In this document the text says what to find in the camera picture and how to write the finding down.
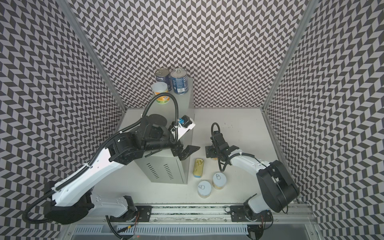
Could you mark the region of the blue label tin can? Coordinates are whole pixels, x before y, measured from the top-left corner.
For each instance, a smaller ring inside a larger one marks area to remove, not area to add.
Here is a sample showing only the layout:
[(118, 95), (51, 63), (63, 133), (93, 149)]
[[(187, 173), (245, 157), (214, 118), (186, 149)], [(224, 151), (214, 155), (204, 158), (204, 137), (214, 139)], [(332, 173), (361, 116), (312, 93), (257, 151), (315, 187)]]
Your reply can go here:
[(173, 90), (177, 95), (186, 94), (189, 90), (187, 71), (177, 68), (170, 73)]

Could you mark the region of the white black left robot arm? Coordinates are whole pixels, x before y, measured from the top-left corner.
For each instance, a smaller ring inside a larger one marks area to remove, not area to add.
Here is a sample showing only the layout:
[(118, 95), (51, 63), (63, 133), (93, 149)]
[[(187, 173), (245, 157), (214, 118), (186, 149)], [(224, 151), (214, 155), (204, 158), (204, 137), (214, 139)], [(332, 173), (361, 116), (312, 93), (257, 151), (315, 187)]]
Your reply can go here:
[(84, 164), (66, 179), (52, 184), (51, 201), (44, 206), (46, 219), (69, 225), (84, 217), (105, 217), (112, 220), (135, 221), (139, 211), (130, 196), (107, 198), (93, 194), (93, 187), (102, 179), (127, 166), (134, 160), (149, 157), (164, 149), (184, 161), (199, 150), (197, 146), (184, 147), (180, 139), (195, 127), (195, 122), (184, 115), (169, 127), (167, 120), (157, 114), (142, 117), (139, 125), (120, 131), (102, 147), (93, 163)]

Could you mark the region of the white lid can front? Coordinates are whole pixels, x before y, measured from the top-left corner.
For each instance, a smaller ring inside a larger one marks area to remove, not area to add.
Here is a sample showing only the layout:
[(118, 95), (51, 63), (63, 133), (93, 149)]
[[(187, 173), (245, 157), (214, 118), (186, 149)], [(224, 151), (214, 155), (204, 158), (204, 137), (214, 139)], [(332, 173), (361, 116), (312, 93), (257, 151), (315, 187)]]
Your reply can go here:
[(208, 198), (212, 192), (212, 185), (209, 181), (201, 181), (198, 184), (197, 191), (201, 198)]

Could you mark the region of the tomato can dark label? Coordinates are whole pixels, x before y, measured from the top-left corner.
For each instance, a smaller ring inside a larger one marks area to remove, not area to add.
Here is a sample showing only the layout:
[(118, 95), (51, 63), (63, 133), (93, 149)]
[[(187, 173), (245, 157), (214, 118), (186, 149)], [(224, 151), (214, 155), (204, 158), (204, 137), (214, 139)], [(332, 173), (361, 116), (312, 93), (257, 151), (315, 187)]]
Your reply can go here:
[(170, 78), (170, 71), (166, 68), (160, 68), (155, 71), (155, 78), (157, 82), (164, 82), (168, 86), (168, 91), (172, 90), (172, 83)]

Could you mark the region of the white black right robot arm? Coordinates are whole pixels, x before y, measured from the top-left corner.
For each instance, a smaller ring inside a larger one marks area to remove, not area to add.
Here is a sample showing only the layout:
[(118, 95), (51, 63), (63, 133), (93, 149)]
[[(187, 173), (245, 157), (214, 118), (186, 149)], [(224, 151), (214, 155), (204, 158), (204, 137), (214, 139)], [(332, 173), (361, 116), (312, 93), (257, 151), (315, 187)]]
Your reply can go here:
[(244, 213), (249, 221), (265, 219), (263, 213), (267, 211), (288, 213), (289, 204), (299, 196), (300, 191), (282, 162), (262, 161), (237, 146), (229, 146), (220, 131), (211, 133), (211, 142), (212, 145), (206, 147), (206, 154), (208, 158), (218, 159), (221, 173), (228, 166), (234, 166), (258, 180), (261, 193), (244, 202)]

